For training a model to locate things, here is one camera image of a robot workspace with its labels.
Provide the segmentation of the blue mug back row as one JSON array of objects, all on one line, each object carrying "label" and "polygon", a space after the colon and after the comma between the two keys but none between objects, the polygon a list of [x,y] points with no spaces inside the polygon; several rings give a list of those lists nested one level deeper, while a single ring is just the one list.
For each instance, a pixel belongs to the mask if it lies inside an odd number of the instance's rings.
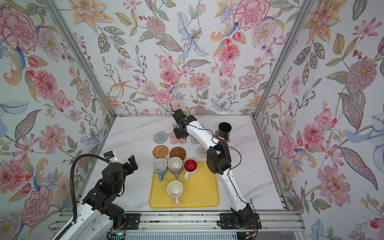
[{"label": "blue mug back row", "polygon": [[168,162],[165,159],[156,159],[153,163],[153,171],[158,175],[162,182],[168,172]]}]

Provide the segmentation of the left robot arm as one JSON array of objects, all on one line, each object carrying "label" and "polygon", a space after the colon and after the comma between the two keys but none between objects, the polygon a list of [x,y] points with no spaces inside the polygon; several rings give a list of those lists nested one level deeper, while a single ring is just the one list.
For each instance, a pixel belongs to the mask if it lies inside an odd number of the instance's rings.
[{"label": "left robot arm", "polygon": [[[98,159],[107,163],[102,171],[102,178],[86,194],[80,205],[75,193],[76,164],[86,158]],[[70,192],[73,204],[73,217],[55,235],[56,240],[97,240],[102,236],[110,239],[112,232],[138,230],[140,214],[128,214],[114,204],[125,191],[128,175],[138,170],[135,156],[130,156],[125,163],[120,163],[114,152],[104,153],[103,157],[95,154],[83,154],[76,157],[71,166]]]}]

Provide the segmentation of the black mug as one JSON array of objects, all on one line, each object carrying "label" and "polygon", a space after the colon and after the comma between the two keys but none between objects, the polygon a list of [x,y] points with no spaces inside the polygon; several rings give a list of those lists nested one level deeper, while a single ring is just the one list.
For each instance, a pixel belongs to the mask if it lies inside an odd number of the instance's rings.
[{"label": "black mug", "polygon": [[219,139],[228,141],[230,139],[230,132],[232,130],[232,126],[229,123],[222,122],[219,124]]}]

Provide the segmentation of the cork paw print coaster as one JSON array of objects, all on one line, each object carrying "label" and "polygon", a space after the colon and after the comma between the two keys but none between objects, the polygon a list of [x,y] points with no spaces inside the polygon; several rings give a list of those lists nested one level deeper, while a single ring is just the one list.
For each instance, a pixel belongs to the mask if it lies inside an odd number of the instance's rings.
[{"label": "cork paw print coaster", "polygon": [[220,135],[219,135],[219,131],[216,131],[215,134],[214,134],[214,138],[216,138],[217,140],[219,141],[225,141],[226,143],[229,143],[230,142],[230,138],[228,138],[227,140],[225,140],[224,138],[222,138]]}]

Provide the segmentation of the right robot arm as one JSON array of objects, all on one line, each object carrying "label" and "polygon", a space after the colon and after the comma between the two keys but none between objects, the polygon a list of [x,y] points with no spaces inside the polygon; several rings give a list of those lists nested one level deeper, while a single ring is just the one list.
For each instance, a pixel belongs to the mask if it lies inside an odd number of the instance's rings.
[{"label": "right robot arm", "polygon": [[214,132],[201,126],[198,120],[192,115],[185,115],[181,109],[173,110],[172,117],[176,127],[173,129],[177,139],[185,139],[188,136],[194,137],[206,150],[206,163],[208,169],[221,181],[231,204],[231,214],[223,219],[222,229],[237,227],[245,229],[252,225],[256,230],[260,220],[254,211],[252,202],[247,202],[236,183],[230,155],[230,147],[225,141],[214,138]]}]

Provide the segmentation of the colourful woven round coaster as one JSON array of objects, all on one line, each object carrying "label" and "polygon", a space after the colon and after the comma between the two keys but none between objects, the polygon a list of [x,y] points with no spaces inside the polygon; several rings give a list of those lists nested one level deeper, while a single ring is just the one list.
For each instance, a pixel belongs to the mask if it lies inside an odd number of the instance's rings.
[{"label": "colourful woven round coaster", "polygon": [[203,146],[199,146],[197,148],[197,155],[201,159],[206,159],[207,158],[207,150]]}]

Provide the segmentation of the grey round coaster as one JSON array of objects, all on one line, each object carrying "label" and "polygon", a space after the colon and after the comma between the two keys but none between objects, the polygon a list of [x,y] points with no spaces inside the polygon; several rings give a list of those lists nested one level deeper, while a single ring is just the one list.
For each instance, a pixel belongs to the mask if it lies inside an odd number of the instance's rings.
[{"label": "grey round coaster", "polygon": [[168,140],[168,134],[164,131],[160,131],[160,132],[157,132],[154,136],[153,136],[153,141],[156,143],[156,144],[163,144],[165,143],[166,141]]}]

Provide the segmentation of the woven rattan round coaster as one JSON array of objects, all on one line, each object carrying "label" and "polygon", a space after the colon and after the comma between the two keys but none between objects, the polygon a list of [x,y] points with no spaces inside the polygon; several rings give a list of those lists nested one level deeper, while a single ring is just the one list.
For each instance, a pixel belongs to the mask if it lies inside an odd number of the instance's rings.
[{"label": "woven rattan round coaster", "polygon": [[152,153],[156,159],[164,159],[169,154],[169,148],[165,145],[158,145],[153,149]]}]

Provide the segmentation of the brown wooden round coaster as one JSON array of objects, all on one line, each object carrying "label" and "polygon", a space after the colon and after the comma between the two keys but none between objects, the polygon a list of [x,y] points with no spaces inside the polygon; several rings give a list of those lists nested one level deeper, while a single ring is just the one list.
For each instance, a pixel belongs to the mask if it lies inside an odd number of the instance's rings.
[{"label": "brown wooden round coaster", "polygon": [[181,147],[175,147],[169,153],[170,158],[178,157],[182,161],[186,158],[186,155],[186,151]]}]

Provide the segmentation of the pink handle mug front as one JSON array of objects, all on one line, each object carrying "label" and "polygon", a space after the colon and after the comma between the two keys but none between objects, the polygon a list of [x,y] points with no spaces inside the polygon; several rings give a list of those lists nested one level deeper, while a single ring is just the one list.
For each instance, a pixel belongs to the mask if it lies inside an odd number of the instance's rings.
[{"label": "pink handle mug front", "polygon": [[176,205],[180,205],[180,200],[184,192],[184,186],[179,181],[172,181],[167,186],[168,195],[176,202]]}]

